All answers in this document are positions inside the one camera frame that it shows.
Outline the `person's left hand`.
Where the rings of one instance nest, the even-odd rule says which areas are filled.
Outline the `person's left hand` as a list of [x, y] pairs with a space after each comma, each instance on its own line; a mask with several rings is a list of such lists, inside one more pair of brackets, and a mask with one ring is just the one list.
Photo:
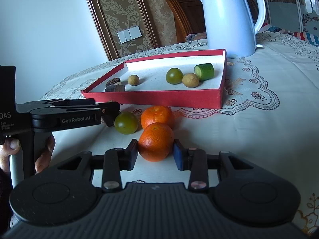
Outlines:
[[[48, 168], [55, 144], [55, 138], [51, 135], [46, 141], [46, 146], [44, 147], [41, 156], [35, 162], [36, 173], [40, 173]], [[21, 144], [17, 139], [6, 139], [5, 143], [1, 145], [1, 170], [5, 174], [10, 174], [9, 156], [17, 154], [20, 149]]]

